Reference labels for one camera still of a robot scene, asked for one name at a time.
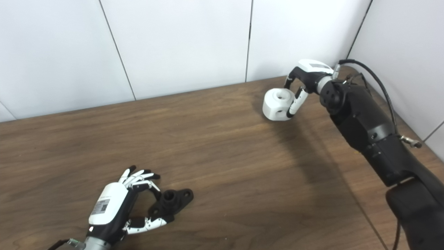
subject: cable connector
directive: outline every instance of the cable connector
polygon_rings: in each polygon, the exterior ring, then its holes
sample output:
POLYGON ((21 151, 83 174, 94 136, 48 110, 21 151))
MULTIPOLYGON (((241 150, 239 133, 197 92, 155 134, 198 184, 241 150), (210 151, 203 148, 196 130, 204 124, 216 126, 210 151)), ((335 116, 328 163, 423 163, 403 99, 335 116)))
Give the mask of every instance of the cable connector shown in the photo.
POLYGON ((422 143, 420 143, 418 140, 413 140, 413 139, 410 138, 410 137, 407 137, 407 136, 401 135, 400 139, 401 139, 401 141, 403 141, 404 143, 409 144, 410 147, 412 147, 412 148, 420 149, 420 148, 422 147, 422 143))
POLYGON ((73 238, 69 239, 67 243, 68 243, 68 245, 74 247, 74 249, 76 249, 76 250, 84 250, 86 248, 85 243, 80 242, 80 241, 73 239, 73 238))

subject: barcode sticker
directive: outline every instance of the barcode sticker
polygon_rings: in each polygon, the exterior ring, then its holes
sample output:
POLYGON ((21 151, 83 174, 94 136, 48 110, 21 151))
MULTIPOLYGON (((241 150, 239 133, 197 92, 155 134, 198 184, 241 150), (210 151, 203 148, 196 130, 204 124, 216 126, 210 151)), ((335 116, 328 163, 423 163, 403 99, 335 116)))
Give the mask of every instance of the barcode sticker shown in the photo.
POLYGON ((108 203, 110 203, 110 199, 97 201, 97 203, 94 206, 94 209, 92 210, 91 215, 94 214, 104 214, 107 210, 108 203))

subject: white cylindrical block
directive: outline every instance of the white cylindrical block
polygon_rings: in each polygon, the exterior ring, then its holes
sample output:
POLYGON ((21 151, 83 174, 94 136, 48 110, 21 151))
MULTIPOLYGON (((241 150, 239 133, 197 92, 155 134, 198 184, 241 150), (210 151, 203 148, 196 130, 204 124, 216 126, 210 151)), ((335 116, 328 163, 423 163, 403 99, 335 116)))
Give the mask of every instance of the white cylindrical block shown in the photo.
POLYGON ((294 100, 294 93, 289 89, 270 89, 265 93, 262 112, 272 121, 286 121, 287 110, 294 100))

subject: wooden table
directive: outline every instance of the wooden table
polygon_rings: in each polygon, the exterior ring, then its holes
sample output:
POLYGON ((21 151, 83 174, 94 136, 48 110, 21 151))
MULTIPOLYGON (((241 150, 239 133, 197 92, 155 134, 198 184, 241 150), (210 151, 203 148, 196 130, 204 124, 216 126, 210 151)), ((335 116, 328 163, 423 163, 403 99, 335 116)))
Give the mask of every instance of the wooden table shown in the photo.
MULTIPOLYGON (((391 249, 386 188, 318 96, 290 121, 262 115, 265 92, 283 79, 0 123, 1 248, 83 240, 103 187, 135 164, 195 198, 175 222, 116 249, 391 249)), ((402 122, 400 131, 415 137, 402 122)), ((430 149, 413 152, 444 179, 430 149)), ((139 196, 133 214, 153 202, 139 196)))

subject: white wall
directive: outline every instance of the white wall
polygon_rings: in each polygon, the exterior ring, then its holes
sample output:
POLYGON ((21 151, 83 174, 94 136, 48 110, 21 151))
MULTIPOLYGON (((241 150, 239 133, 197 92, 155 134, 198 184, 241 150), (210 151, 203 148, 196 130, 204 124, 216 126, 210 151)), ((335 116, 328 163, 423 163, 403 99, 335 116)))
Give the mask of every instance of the white wall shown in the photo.
POLYGON ((0 101, 21 119, 333 64, 369 1, 104 0, 129 81, 99 0, 2 1, 0 101))
POLYGON ((444 1, 374 0, 349 57, 379 76, 395 111, 421 139, 444 121, 443 9, 444 1))
POLYGON ((251 0, 102 4, 137 99, 245 80, 251 0))
POLYGON ((428 139, 429 146, 444 161, 444 126, 441 125, 428 139))
POLYGON ((254 0, 247 81, 287 75, 300 59, 334 65, 370 0, 254 0))
POLYGON ((0 2, 0 101, 16 118, 132 100, 98 1, 0 2))
POLYGON ((13 121, 16 118, 3 106, 3 104, 0 102, 0 122, 3 121, 13 121))

